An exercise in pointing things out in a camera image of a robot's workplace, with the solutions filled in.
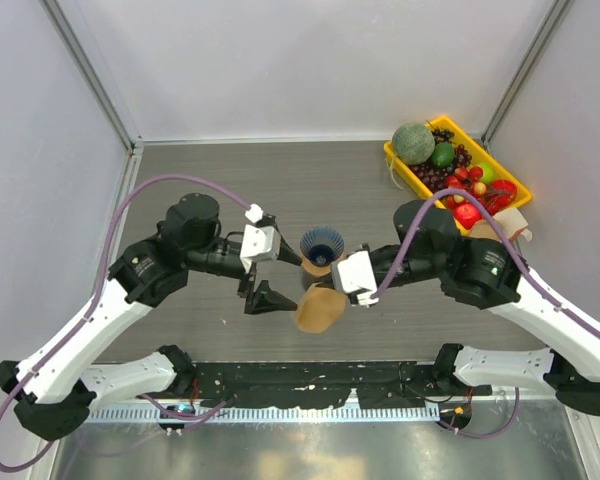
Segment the blue ribbed glass dripper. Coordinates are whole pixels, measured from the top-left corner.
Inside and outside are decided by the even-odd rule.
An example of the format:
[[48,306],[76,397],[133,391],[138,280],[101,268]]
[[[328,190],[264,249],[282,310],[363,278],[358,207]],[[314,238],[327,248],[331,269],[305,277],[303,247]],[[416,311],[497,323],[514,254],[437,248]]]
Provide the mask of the blue ribbed glass dripper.
[[339,232],[327,226],[307,231],[300,240],[302,255],[314,266],[326,267],[338,260],[345,242]]

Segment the brown paper coffee filter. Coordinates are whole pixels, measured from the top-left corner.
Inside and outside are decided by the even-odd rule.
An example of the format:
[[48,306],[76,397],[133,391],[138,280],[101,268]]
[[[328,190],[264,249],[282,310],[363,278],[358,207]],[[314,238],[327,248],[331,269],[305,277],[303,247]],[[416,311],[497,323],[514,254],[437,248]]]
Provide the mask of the brown paper coffee filter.
[[295,311],[295,323],[305,333],[321,334],[344,314],[347,297],[330,288],[312,285]]

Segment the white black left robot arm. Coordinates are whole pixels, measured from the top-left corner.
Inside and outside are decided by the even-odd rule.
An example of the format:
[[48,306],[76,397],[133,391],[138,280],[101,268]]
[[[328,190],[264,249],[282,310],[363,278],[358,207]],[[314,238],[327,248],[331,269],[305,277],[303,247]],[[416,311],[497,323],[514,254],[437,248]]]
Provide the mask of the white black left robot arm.
[[131,244],[108,270],[97,293],[46,345],[20,362],[0,363],[0,387],[13,395],[22,427],[47,441],[61,439],[100,408],[145,393],[174,398],[193,389],[196,370],[174,345],[134,362],[98,368],[94,361],[127,328],[183,289],[190,272],[236,279],[250,315],[293,311],[297,305],[257,282],[256,265],[300,256],[275,218],[259,214],[238,240],[221,233],[219,203],[192,193],[166,212],[154,235]]

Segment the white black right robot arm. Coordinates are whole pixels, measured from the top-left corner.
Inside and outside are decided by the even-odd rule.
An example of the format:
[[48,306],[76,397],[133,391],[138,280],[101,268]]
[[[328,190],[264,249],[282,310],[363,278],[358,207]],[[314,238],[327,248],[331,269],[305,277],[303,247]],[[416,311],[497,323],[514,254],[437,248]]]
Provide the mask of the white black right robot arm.
[[483,385],[548,389],[562,404],[600,417],[600,322],[553,290],[512,246],[461,235],[441,209],[429,209],[410,232],[423,204],[410,201],[394,214],[399,239],[411,242],[404,257],[399,245],[370,252],[376,281],[397,288],[437,278],[446,296],[505,318],[545,345],[487,351],[447,343],[434,362],[434,386],[445,394]]

